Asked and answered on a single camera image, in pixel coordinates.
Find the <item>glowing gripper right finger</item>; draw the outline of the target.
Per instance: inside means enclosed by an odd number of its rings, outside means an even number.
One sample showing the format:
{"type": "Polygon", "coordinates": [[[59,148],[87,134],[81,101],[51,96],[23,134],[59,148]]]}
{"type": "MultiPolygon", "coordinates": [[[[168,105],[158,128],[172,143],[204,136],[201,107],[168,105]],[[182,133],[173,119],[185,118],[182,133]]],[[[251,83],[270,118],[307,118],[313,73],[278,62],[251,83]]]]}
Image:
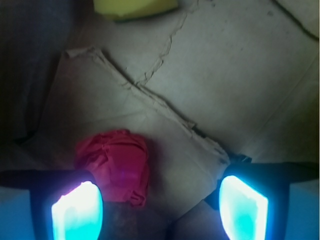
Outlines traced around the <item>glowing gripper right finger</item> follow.
{"type": "Polygon", "coordinates": [[[319,165],[236,163],[206,198],[231,240],[317,240],[319,165]]]}

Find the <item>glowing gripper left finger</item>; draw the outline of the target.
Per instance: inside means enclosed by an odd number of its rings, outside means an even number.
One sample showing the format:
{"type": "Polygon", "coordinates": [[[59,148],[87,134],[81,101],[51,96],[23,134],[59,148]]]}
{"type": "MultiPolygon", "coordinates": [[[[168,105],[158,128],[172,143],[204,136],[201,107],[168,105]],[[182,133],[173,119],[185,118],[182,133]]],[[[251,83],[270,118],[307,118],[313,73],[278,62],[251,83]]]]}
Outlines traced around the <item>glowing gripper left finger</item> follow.
{"type": "Polygon", "coordinates": [[[103,200],[87,170],[0,173],[2,240],[96,240],[103,200]]]}

